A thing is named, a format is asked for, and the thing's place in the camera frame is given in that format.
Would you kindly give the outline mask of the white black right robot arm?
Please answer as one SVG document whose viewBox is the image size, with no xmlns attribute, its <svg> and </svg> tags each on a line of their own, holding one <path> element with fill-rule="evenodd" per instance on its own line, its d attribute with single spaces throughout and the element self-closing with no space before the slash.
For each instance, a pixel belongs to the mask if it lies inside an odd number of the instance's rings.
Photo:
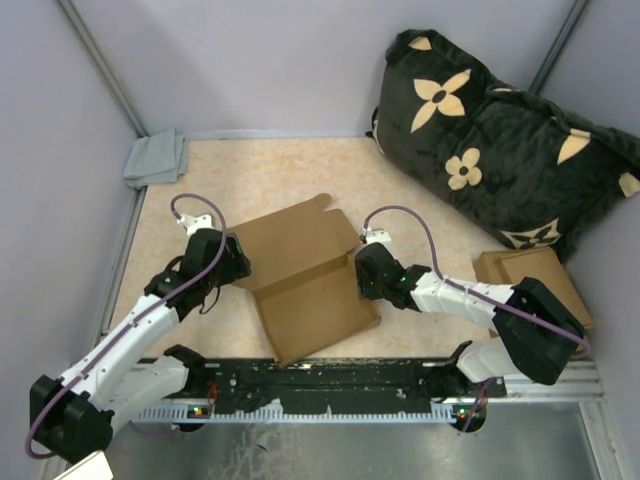
<svg viewBox="0 0 640 480">
<path fill-rule="evenodd" d="M 586 346 L 580 321 L 539 280 L 516 285 L 460 281 L 432 267 L 396 260 L 381 243 L 355 256 L 359 295 L 400 310 L 443 313 L 484 327 L 494 336 L 464 347 L 445 375 L 448 389 L 467 396 L 491 378 L 522 374 L 553 385 L 574 353 Z"/>
</svg>

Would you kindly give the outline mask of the brown cardboard box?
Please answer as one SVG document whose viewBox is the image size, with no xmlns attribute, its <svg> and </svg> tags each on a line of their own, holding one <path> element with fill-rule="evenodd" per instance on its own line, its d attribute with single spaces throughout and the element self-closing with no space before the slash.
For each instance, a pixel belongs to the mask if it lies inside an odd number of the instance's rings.
<svg viewBox="0 0 640 480">
<path fill-rule="evenodd" d="M 379 325 L 359 296 L 351 256 L 360 238 L 332 197 L 311 199 L 232 227 L 251 273 L 249 291 L 275 362 L 287 366 Z"/>
</svg>

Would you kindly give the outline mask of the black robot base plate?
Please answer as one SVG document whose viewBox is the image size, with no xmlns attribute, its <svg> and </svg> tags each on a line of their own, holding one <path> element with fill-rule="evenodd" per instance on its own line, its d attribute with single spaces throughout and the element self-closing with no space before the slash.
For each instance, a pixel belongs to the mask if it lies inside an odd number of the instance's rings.
<svg viewBox="0 0 640 480">
<path fill-rule="evenodd" d="M 429 412 L 454 398 L 502 398 L 501 380 L 468 380 L 452 360 L 312 359 L 280 367 L 267 359 L 210 359 L 172 399 L 203 399 L 223 413 L 251 412 L 278 400 L 286 413 Z"/>
</svg>

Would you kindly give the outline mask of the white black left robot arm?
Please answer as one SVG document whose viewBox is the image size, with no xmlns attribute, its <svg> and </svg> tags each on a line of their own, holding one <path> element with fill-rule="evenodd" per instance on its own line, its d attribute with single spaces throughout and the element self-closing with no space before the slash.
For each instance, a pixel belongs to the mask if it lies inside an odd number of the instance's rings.
<svg viewBox="0 0 640 480">
<path fill-rule="evenodd" d="M 113 331 L 58 377 L 43 375 L 31 386 L 27 455 L 75 464 L 106 449 L 150 405 L 178 393 L 201 394 L 207 361 L 185 346 L 168 348 L 144 368 L 137 364 L 192 310 L 203 308 L 210 293 L 250 273 L 235 234 L 211 227 L 192 232 L 184 254 L 152 278 Z"/>
</svg>

